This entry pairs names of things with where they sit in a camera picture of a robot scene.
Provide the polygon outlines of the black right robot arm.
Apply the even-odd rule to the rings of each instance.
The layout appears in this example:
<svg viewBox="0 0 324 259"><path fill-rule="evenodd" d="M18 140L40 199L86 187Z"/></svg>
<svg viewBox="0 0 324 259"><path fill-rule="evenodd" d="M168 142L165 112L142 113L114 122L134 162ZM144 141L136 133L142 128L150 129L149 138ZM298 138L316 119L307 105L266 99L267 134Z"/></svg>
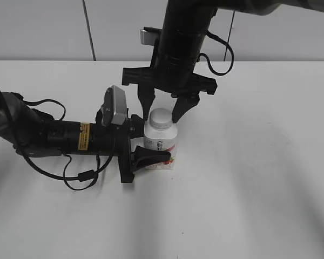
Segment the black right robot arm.
<svg viewBox="0 0 324 259"><path fill-rule="evenodd" d="M215 94L215 79L193 71L200 57L209 59L200 51L205 37L234 53L227 41L208 30L218 9L265 16L280 5L324 12L324 1L168 1L162 29L145 27L141 31L148 38L143 43L153 46L150 65L123 69L122 84L138 86L143 119L149 118L155 90L177 100L172 111L174 123L198 105L200 92Z"/></svg>

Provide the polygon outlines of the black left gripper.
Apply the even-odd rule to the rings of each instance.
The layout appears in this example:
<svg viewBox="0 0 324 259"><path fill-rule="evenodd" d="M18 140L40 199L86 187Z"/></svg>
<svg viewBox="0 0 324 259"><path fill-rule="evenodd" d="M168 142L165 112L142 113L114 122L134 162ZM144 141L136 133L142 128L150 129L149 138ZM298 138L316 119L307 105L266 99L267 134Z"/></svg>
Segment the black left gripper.
<svg viewBox="0 0 324 259"><path fill-rule="evenodd" d="M99 110L91 125L89 151L104 156L116 156L122 183L132 183L134 173L156 163L169 161L167 151L154 151L137 146L131 149L131 140L143 136L144 120L133 114L122 125L102 125L103 113Z"/></svg>

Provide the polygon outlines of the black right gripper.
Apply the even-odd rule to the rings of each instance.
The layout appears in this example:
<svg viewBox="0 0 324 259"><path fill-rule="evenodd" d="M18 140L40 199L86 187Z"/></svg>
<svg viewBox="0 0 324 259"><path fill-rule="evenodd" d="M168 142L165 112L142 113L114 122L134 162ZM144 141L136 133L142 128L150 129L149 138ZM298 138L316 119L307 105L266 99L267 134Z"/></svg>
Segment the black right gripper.
<svg viewBox="0 0 324 259"><path fill-rule="evenodd" d="M203 37L141 37L140 41L143 45L153 46L150 65L123 68L121 82L125 86L138 85L138 99L144 120L148 119L155 99L154 89L178 96L172 111L173 123L177 123L198 105L199 92L215 94L215 79L193 72L204 42Z"/></svg>

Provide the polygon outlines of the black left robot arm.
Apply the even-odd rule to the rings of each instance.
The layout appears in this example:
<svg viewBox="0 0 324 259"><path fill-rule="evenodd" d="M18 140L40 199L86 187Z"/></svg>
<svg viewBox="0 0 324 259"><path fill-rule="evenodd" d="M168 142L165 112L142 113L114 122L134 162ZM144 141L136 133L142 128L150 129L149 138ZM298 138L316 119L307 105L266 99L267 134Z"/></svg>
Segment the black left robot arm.
<svg viewBox="0 0 324 259"><path fill-rule="evenodd" d="M131 140L144 135L144 120L134 114L128 116L125 91L109 87L94 123L65 121L41 112L35 107L45 100L29 102L13 92L0 90L0 137L13 145L16 153L39 173L68 184L71 181L97 182L99 173L118 158L122 183L131 183L134 173L146 166L168 161L167 151L154 151L137 146L131 149ZM59 176L42 170L32 158L50 156L94 155L97 160L106 156L97 169L76 176Z"/></svg>

